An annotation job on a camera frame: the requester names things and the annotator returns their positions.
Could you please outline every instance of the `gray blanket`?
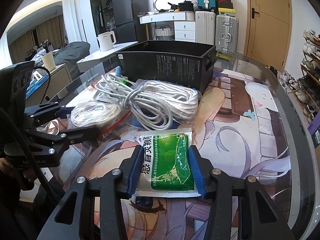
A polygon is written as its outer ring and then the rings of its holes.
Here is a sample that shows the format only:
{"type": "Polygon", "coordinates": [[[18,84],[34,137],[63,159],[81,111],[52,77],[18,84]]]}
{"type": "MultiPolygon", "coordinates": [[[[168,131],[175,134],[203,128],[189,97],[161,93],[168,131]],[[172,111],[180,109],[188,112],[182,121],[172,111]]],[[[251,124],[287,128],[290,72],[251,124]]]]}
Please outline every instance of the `gray blanket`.
{"type": "Polygon", "coordinates": [[[58,51],[53,52],[52,54],[56,66],[66,64],[72,80],[75,80],[80,76],[80,70],[77,62],[90,55],[89,50],[89,43],[84,41],[76,41],[68,44],[66,47],[61,48],[58,51]]]}

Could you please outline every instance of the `white desk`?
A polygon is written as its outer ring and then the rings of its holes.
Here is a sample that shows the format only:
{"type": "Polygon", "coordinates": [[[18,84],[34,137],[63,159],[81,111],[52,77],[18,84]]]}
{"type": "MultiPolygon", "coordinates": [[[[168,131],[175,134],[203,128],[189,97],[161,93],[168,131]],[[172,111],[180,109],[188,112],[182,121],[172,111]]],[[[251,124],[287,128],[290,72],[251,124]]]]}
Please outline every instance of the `white desk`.
{"type": "Polygon", "coordinates": [[[117,51],[130,47],[136,43],[138,42],[134,41],[134,42],[115,44],[113,45],[113,49],[105,52],[101,52],[100,50],[98,50],[77,62],[79,70],[81,73],[87,72],[89,69],[92,69],[97,64],[102,63],[105,60],[113,57],[117,51]]]}
{"type": "Polygon", "coordinates": [[[176,41],[196,42],[196,14],[195,12],[166,12],[140,17],[140,24],[174,21],[174,35],[176,41]]]}

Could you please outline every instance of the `white electric kettle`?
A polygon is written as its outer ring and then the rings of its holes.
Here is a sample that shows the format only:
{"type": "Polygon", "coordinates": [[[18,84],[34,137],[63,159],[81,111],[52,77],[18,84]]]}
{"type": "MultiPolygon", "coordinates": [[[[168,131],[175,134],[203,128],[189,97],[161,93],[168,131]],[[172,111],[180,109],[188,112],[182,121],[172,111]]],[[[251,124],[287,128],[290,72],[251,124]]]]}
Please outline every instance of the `white electric kettle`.
{"type": "Polygon", "coordinates": [[[115,37],[114,31],[102,33],[102,34],[98,35],[97,39],[100,44],[101,52],[105,52],[105,51],[113,49],[113,44],[116,43],[116,37],[115,37]]]}

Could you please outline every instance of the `glass table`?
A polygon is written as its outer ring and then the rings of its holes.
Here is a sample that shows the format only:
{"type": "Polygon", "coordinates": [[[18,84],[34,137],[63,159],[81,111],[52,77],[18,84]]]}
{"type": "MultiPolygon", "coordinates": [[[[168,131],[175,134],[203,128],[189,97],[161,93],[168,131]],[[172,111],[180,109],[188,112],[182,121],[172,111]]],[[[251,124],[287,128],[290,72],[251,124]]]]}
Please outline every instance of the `glass table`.
{"type": "MultiPolygon", "coordinates": [[[[51,102],[76,106],[93,99],[92,84],[118,65],[113,57],[95,66],[51,102]]],[[[206,107],[198,108],[193,143],[202,157],[230,176],[256,176],[296,239],[306,239],[319,221],[319,169],[297,104],[264,64],[244,55],[218,60],[213,76],[202,98],[206,107]]],[[[57,119],[44,132],[57,134],[67,127],[67,120],[57,119]]],[[[129,116],[112,137],[71,146],[51,172],[64,190],[79,176],[102,177],[131,156],[137,145],[133,134],[143,130],[129,116]]],[[[99,206],[96,201],[98,226],[99,206]]],[[[129,239],[203,239],[210,203],[201,198],[133,197],[123,200],[122,208],[129,239]]],[[[234,199],[230,239],[237,239],[237,215],[234,199]]]]}

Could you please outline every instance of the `curtain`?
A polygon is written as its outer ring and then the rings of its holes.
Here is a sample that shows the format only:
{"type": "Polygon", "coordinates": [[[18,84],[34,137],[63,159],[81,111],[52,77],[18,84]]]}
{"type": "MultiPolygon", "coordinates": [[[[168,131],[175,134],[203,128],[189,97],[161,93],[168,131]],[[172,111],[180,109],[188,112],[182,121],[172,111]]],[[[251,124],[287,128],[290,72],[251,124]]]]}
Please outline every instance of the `curtain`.
{"type": "Polygon", "coordinates": [[[12,60],[8,47],[7,33],[5,32],[0,39],[0,69],[11,65],[12,60]]]}
{"type": "Polygon", "coordinates": [[[14,64],[24,62],[28,56],[28,52],[32,50],[34,46],[36,46],[36,43],[32,31],[27,31],[9,45],[12,62],[14,64]]]}
{"type": "Polygon", "coordinates": [[[62,15],[56,16],[36,27],[38,41],[49,40],[54,49],[64,45],[63,20],[62,15]]]}
{"type": "Polygon", "coordinates": [[[63,18],[69,43],[82,41],[76,12],[77,0],[62,0],[63,18]]]}

